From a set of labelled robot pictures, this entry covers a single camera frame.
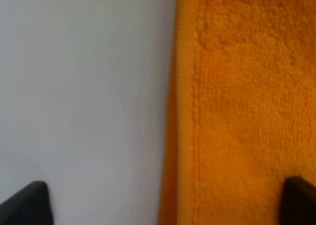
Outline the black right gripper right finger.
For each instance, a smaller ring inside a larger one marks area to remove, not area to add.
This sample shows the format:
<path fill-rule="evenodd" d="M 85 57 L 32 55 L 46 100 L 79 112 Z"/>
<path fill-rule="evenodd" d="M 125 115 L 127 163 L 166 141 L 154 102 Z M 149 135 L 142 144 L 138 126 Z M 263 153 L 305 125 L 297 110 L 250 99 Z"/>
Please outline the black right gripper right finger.
<path fill-rule="evenodd" d="M 300 177 L 285 179 L 280 203 L 281 225 L 316 225 L 316 187 Z"/>

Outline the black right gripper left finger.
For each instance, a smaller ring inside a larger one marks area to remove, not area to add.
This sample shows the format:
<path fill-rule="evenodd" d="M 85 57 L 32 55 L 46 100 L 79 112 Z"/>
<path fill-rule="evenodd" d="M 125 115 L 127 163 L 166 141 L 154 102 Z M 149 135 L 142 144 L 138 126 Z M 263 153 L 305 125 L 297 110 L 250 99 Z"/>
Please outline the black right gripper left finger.
<path fill-rule="evenodd" d="M 53 213 L 46 182 L 34 181 L 0 204 L 2 225 L 52 225 Z"/>

